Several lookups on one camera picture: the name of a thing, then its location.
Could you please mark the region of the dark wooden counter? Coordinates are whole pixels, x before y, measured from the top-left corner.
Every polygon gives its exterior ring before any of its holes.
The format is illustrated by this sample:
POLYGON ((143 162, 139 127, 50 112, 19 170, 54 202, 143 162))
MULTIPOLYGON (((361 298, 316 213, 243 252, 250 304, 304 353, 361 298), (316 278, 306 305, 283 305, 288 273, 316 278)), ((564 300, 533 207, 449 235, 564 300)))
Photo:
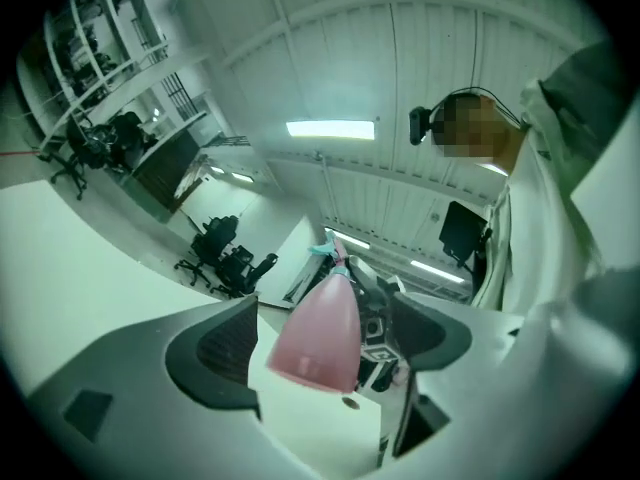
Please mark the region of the dark wooden counter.
POLYGON ((152 200, 172 215, 178 208, 176 190, 199 150, 188 130, 177 132, 134 170, 133 178, 152 200))

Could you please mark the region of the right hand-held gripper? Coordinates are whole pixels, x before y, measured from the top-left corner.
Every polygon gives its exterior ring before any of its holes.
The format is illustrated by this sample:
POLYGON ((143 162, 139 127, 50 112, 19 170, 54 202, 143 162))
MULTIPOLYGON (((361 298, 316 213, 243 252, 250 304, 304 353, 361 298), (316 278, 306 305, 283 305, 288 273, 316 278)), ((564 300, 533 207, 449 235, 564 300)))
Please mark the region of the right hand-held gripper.
POLYGON ((386 392, 406 382, 407 366, 392 336, 390 302, 406 291, 398 276, 380 278, 358 256, 348 258, 348 270, 359 309, 361 351, 357 390, 386 392))

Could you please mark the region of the white shelving unit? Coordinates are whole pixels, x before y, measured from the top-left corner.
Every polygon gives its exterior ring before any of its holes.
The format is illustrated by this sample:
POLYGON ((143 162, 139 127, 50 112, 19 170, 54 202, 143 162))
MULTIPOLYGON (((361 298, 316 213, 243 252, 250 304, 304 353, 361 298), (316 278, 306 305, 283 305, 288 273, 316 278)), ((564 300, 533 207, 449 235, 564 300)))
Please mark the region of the white shelving unit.
POLYGON ((58 0, 17 54, 4 117, 31 128, 35 147, 168 54, 152 0, 58 0))

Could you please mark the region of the black flat panel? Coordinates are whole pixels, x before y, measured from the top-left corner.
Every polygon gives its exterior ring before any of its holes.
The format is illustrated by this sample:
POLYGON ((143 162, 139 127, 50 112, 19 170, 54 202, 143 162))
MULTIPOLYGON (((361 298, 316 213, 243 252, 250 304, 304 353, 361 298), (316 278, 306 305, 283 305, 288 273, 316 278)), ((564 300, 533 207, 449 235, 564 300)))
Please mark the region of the black flat panel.
POLYGON ((484 218, 459 202, 452 201, 443 221, 439 241, 444 254, 456 262, 456 267, 467 269, 467 260, 482 250, 491 234, 492 230, 484 218))

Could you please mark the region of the black office chair with headrest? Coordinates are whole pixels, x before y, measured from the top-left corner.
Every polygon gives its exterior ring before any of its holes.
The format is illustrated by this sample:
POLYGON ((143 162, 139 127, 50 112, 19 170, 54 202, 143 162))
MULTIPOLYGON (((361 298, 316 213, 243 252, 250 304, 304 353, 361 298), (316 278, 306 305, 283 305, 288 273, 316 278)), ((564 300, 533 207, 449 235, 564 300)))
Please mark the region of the black office chair with headrest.
POLYGON ((243 246, 234 247, 215 267, 215 274, 220 283, 209 292, 220 292, 229 298, 251 295, 258 281, 277 263, 278 255, 269 253, 257 267, 251 264, 254 255, 243 246))

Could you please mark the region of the person's white sweatshirt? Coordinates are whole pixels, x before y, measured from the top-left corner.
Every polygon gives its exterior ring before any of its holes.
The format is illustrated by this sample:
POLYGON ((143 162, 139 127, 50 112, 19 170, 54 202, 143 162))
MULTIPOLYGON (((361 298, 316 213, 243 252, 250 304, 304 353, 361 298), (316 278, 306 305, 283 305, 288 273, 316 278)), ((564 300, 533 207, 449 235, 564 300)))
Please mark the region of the person's white sweatshirt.
POLYGON ((564 270, 546 226, 544 186, 538 167, 526 128, 515 168, 488 214, 493 235, 487 244, 486 275, 471 301, 475 309, 524 316, 539 305, 568 297, 586 280, 612 270, 640 267, 640 251, 635 258, 617 257, 613 244, 595 228, 593 218, 578 200, 576 191, 592 167, 571 198, 592 234, 597 262, 583 277, 564 270))

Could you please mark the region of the pink spray bottle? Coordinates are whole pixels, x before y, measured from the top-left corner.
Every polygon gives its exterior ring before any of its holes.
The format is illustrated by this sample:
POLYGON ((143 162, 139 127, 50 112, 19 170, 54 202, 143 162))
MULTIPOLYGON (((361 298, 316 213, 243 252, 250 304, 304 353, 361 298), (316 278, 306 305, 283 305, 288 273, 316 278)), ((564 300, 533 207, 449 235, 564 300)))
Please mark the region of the pink spray bottle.
POLYGON ((325 242, 309 248, 309 252, 316 256, 327 256, 333 261, 333 266, 329 270, 330 275, 341 275, 346 279, 351 279, 348 258, 349 255, 340 241, 337 233, 330 229, 325 229, 325 242))
POLYGON ((361 326, 348 270, 333 268, 282 328, 267 367, 317 390, 350 393, 357 384, 361 326))

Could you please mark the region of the person's left forearm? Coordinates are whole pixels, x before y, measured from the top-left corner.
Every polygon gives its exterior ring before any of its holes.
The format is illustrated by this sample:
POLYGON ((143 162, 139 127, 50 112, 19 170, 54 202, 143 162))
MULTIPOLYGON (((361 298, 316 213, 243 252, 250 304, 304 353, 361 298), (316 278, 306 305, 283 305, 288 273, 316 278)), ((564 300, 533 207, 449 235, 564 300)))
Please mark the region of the person's left forearm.
POLYGON ((559 176, 571 194, 607 149, 637 88, 615 45, 604 40, 570 55, 540 83, 558 120, 559 176))

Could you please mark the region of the long ceiling light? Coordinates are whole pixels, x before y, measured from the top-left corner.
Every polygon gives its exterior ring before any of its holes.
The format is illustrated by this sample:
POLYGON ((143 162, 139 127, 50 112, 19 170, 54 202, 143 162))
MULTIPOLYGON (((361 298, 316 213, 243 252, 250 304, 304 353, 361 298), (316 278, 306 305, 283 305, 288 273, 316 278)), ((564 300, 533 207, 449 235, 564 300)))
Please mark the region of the long ceiling light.
POLYGON ((463 284, 465 282, 465 279, 458 275, 451 274, 449 272, 446 272, 444 270, 438 269, 436 267, 422 263, 417 260, 411 260, 410 265, 420 270, 423 270, 425 272, 428 272, 429 274, 445 279, 449 282, 453 282, 455 284, 463 284))
POLYGON ((358 120, 291 121, 286 128, 294 138, 336 138, 373 141, 375 124, 358 120))
POLYGON ((357 239, 355 237, 352 237, 350 235, 344 234, 342 232, 339 232, 333 228, 330 227, 325 227, 324 230, 327 233, 332 233, 333 235, 335 235, 338 239, 340 239, 342 242, 346 242, 348 244, 351 244, 353 246, 357 246, 359 248, 365 249, 365 250, 369 250, 370 249, 370 244, 366 241, 357 239))

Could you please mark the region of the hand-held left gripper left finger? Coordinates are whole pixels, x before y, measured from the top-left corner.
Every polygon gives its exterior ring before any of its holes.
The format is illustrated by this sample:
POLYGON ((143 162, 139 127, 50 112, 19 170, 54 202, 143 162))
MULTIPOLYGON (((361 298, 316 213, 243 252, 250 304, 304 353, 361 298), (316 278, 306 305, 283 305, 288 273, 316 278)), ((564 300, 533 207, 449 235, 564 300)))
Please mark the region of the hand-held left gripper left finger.
POLYGON ((111 331, 28 406, 88 480, 310 480, 248 384, 257 309, 249 296, 111 331))

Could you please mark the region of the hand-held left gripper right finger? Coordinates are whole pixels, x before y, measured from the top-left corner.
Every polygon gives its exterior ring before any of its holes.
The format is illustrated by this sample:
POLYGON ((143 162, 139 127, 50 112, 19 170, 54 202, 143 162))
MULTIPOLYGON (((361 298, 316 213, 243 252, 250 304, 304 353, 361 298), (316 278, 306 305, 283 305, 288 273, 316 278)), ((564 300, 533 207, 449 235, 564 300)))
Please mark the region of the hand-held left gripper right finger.
POLYGON ((632 382, 634 299, 577 291, 520 317, 396 295, 394 334, 411 376, 390 474, 547 480, 632 382))

